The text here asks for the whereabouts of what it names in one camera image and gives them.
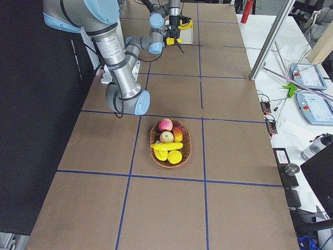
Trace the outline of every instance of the yellow object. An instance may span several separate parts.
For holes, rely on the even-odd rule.
[[[158,150],[154,149],[154,155],[156,156],[157,159],[159,159],[161,161],[165,161],[168,158],[168,151],[166,151],[166,150],[158,151]]]
[[[169,142],[169,143],[151,144],[150,146],[158,151],[163,151],[163,150],[171,151],[182,148],[183,144],[181,142]]]
[[[182,153],[179,152],[178,150],[172,150],[168,153],[168,161],[171,164],[180,163],[182,158],[183,158]]]
[[[178,41],[179,43],[182,43],[182,42],[183,42],[183,39],[178,38],[177,41]],[[167,44],[167,45],[174,45],[174,44],[175,44],[175,38],[173,38],[173,37],[168,37],[168,38],[166,39],[166,44]]]
[[[181,23],[181,25],[178,26],[178,28],[181,29],[181,30],[186,30],[186,29],[191,28],[192,26],[193,26],[193,21],[191,20],[191,21],[190,21],[188,24],[186,24],[186,25],[183,25],[183,24]]]

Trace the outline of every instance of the apple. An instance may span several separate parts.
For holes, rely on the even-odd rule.
[[[171,131],[172,130],[172,121],[168,118],[163,118],[158,122],[158,129],[163,131]]]
[[[169,131],[164,131],[160,135],[160,141],[163,143],[173,142],[173,134]]]
[[[179,125],[176,125],[172,128],[172,133],[174,137],[174,142],[181,142],[183,140],[183,132],[182,127]]]

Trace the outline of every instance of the green clamp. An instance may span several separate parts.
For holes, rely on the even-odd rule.
[[[288,98],[292,98],[295,91],[297,90],[297,87],[292,82],[289,82],[288,85],[283,85],[282,87],[285,89],[289,89],[288,95],[287,95]]]

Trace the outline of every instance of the dark wall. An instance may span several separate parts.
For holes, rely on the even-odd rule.
[[[29,235],[93,79],[42,1],[0,2],[0,232]]]

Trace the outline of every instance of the fruit basket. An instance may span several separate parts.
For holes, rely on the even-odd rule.
[[[189,159],[189,157],[191,155],[191,140],[190,140],[188,128],[186,127],[186,125],[183,122],[181,122],[179,120],[175,120],[175,119],[170,119],[170,120],[172,121],[173,126],[180,126],[182,128],[183,140],[181,142],[183,143],[183,147],[178,149],[182,153],[182,156],[183,156],[182,160],[177,164],[171,164],[168,160],[161,161],[156,158],[153,148],[152,147],[149,147],[149,148],[150,148],[151,157],[158,165],[165,167],[165,168],[176,168],[176,167],[180,167],[181,165],[183,165]],[[156,123],[150,131],[150,143],[154,144],[154,143],[156,143],[156,141],[159,141],[161,133],[162,132],[158,128],[158,123]]]

